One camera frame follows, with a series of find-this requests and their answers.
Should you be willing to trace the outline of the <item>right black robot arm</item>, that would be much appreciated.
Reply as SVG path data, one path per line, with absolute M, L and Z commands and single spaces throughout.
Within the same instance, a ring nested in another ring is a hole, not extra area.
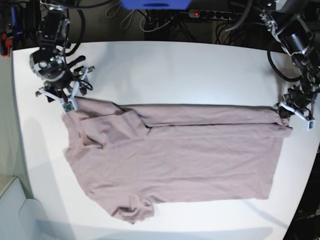
M 83 96 L 92 91 L 88 73 L 95 68 L 80 66 L 75 70 L 72 67 L 85 61 L 81 55 L 71 62 L 67 57 L 73 55 L 79 48 L 86 30 L 86 21 L 82 10 L 78 10 L 81 20 L 81 31 L 78 42 L 70 52 L 69 42 L 70 17 L 69 8 L 78 7 L 79 0 L 46 0 L 49 6 L 47 15 L 39 25 L 39 49 L 30 55 L 29 65 L 32 72 L 43 82 L 43 87 L 35 92 L 38 97 L 45 95 L 48 102 L 60 101 L 67 103 L 77 92 Z

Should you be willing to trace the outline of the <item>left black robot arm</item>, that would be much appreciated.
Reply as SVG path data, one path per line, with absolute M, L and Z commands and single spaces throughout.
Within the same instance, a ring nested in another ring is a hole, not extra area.
M 272 8 L 273 1 L 258 0 L 254 8 L 271 33 L 273 41 L 267 50 L 267 58 L 275 73 L 286 82 L 295 83 L 278 103 L 282 119 L 304 114 L 308 105 L 313 105 L 320 92 L 320 52 L 314 47 L 315 36 L 301 17 L 308 5 L 307 0 L 288 0 L 280 10 Z M 299 69 L 298 77 L 285 76 L 272 61 L 271 49 L 278 43 L 290 56 L 292 64 Z

